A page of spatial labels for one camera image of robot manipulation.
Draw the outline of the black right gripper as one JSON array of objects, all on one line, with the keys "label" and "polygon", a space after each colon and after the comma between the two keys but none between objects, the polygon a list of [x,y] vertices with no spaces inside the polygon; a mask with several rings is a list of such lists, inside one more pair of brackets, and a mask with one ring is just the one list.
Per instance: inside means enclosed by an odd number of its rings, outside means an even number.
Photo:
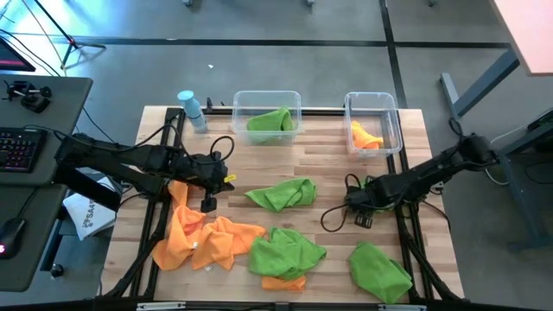
[{"label": "black right gripper", "polygon": [[377,197],[370,188],[365,189],[368,180],[362,184],[357,176],[353,177],[356,184],[350,185],[348,176],[345,178],[346,196],[345,203],[347,210],[354,214],[353,223],[359,227],[370,229],[374,213],[391,210],[391,203],[384,202]]}]

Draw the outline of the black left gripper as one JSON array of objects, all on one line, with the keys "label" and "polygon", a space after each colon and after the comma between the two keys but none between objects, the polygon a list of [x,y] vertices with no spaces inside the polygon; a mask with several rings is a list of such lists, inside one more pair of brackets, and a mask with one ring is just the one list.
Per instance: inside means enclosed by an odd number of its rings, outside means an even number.
[{"label": "black left gripper", "polygon": [[172,169],[174,180],[205,190],[205,197],[200,205],[203,213],[210,213],[217,209],[216,194],[235,189],[229,181],[228,167],[219,151],[209,155],[180,156],[172,164]]}]

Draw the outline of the orange microfiber towel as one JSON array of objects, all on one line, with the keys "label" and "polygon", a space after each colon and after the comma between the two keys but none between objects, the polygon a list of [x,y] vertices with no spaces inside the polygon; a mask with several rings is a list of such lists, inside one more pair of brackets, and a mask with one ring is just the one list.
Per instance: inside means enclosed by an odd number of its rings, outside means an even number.
[{"label": "orange microfiber towel", "polygon": [[293,280],[284,280],[277,277],[263,276],[262,288],[264,290],[286,290],[291,292],[302,292],[306,287],[307,277],[300,276]]},{"label": "orange microfiber towel", "polygon": [[198,239],[198,246],[191,257],[194,270],[218,264],[230,270],[237,255],[250,252],[252,243],[263,238],[267,230],[259,225],[235,223],[225,217],[218,217],[214,222],[203,226]]},{"label": "orange microfiber towel", "polygon": [[194,252],[206,215],[188,207],[188,184],[172,181],[168,190],[172,203],[168,234],[157,243],[152,257],[161,270],[176,270]]},{"label": "orange microfiber towel", "polygon": [[384,145],[384,138],[369,134],[358,122],[351,122],[353,146],[357,149],[380,149]]}]

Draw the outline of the light blue bottle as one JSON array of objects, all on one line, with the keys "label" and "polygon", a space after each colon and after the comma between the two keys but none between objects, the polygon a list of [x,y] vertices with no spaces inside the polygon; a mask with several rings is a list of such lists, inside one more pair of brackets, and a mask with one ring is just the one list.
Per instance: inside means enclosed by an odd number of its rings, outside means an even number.
[{"label": "light blue bottle", "polygon": [[188,117],[196,133],[207,133],[207,121],[203,114],[200,102],[195,98],[194,92],[189,90],[180,91],[177,94],[178,100]]}]

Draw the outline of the black diagonal bar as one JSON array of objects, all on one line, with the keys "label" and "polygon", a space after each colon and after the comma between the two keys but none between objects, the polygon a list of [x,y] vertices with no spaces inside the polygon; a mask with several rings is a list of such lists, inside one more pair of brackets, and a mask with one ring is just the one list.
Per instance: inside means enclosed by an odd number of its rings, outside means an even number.
[{"label": "black diagonal bar", "polygon": [[113,162],[98,160],[84,160],[78,162],[58,162],[53,182],[69,187],[77,194],[81,194],[108,209],[117,212],[121,194],[107,187],[102,187],[93,179],[79,171],[79,168],[92,168],[105,175],[115,175],[119,165]]}]

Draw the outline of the white printed bag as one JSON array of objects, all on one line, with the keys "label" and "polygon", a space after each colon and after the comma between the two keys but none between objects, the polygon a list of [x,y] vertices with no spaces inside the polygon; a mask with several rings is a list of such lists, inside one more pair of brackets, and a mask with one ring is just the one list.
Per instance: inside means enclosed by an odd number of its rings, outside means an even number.
[{"label": "white printed bag", "polygon": [[116,213],[81,194],[73,194],[63,200],[80,241],[115,224]]}]

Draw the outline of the grey table leg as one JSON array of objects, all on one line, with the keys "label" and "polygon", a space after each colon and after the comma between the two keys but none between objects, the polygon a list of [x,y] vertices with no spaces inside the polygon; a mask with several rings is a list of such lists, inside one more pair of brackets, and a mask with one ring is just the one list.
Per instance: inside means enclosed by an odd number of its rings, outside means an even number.
[{"label": "grey table leg", "polygon": [[519,60],[514,49],[508,48],[462,94],[457,92],[451,75],[442,73],[439,82],[451,111],[451,118],[454,121],[459,121],[518,66]]}]

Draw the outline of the black tripod stand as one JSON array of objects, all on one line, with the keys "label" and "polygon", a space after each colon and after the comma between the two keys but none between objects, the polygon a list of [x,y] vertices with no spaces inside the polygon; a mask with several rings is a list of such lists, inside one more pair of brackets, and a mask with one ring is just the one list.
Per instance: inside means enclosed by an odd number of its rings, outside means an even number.
[{"label": "black tripod stand", "polygon": [[61,56],[59,52],[56,51],[56,55],[58,56],[58,59],[60,61],[60,69],[64,73],[67,73],[67,61],[72,52],[81,50],[82,48],[98,48],[100,51],[105,51],[107,49],[107,46],[103,44],[76,41],[74,37],[68,34],[61,27],[61,25],[57,23],[57,21],[55,21],[55,19],[51,16],[51,14],[47,11],[47,9],[40,3],[39,0],[33,0],[33,1],[38,6],[38,8],[44,13],[44,15],[48,18],[48,20],[57,28],[57,30],[61,33],[62,37],[67,42],[67,49],[64,56]]}]

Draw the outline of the black desk clamp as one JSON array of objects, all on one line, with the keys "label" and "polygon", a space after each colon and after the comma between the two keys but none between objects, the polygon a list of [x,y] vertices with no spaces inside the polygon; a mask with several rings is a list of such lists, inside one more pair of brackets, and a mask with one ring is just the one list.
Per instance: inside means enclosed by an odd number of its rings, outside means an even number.
[{"label": "black desk clamp", "polygon": [[24,97],[31,95],[40,94],[44,98],[51,98],[52,91],[49,87],[44,86],[42,88],[36,88],[33,84],[24,80],[16,80],[12,83],[9,83],[7,80],[4,81],[6,85],[6,99],[11,100],[16,97]]}]

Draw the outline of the black computer mouse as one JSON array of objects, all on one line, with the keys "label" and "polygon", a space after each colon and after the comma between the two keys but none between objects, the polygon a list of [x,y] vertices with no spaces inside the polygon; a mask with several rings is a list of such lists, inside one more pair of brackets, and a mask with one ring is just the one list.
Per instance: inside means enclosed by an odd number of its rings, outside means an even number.
[{"label": "black computer mouse", "polygon": [[0,259],[10,259],[20,250],[26,223],[23,218],[13,218],[0,226]]}]

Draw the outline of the light wooden table top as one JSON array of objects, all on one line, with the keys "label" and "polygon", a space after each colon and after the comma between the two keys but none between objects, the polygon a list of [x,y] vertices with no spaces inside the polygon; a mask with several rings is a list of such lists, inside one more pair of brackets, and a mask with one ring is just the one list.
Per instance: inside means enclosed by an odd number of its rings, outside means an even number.
[{"label": "light wooden table top", "polygon": [[553,76],[553,0],[489,0],[530,76]]}]

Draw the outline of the aluminium table rail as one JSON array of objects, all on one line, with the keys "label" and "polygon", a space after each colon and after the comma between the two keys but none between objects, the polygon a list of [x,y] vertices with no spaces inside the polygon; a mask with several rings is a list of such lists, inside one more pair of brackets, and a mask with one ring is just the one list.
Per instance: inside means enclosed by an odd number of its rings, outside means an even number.
[{"label": "aluminium table rail", "polygon": [[[215,106],[214,108],[204,108],[203,113],[214,116],[224,116],[232,115],[234,113],[234,108],[231,106]],[[381,116],[385,113],[398,114],[399,109],[389,109],[389,110],[370,110],[367,108],[362,108],[359,110],[350,110],[347,111],[345,108],[341,107],[303,107],[299,110],[302,116],[317,116],[317,117],[339,117],[345,116],[348,112],[351,116],[360,115],[360,116]]]}]

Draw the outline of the silver rail bracket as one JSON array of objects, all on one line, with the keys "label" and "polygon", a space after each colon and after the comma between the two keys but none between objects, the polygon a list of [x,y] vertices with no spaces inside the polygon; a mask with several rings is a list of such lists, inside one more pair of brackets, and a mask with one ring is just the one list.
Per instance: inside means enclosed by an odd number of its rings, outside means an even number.
[{"label": "silver rail bracket", "polygon": [[138,303],[136,311],[175,311],[186,308],[184,301],[152,301]]},{"label": "silver rail bracket", "polygon": [[428,311],[428,309],[424,305],[379,304],[378,311]]}]

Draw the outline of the black table edge rail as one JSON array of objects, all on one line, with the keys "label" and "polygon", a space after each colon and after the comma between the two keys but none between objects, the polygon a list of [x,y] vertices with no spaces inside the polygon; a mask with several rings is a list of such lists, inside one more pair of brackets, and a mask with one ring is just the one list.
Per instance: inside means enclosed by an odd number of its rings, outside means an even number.
[{"label": "black table edge rail", "polygon": [[[138,303],[152,302],[137,298],[96,298],[90,300],[91,306],[84,307],[85,311],[136,311]],[[175,311],[378,311],[380,303],[366,302],[291,302],[291,301],[184,301],[186,309]],[[469,300],[461,301],[422,301],[413,304],[424,305],[428,311],[448,311],[449,308],[463,309]]]}]

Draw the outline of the dark desk frame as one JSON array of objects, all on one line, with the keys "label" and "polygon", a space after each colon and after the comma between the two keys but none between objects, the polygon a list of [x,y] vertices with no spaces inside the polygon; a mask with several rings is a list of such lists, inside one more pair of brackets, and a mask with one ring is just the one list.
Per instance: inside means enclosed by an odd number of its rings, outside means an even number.
[{"label": "dark desk frame", "polygon": [[529,124],[496,136],[499,166],[527,231],[509,245],[520,252],[553,246],[553,108]]}]

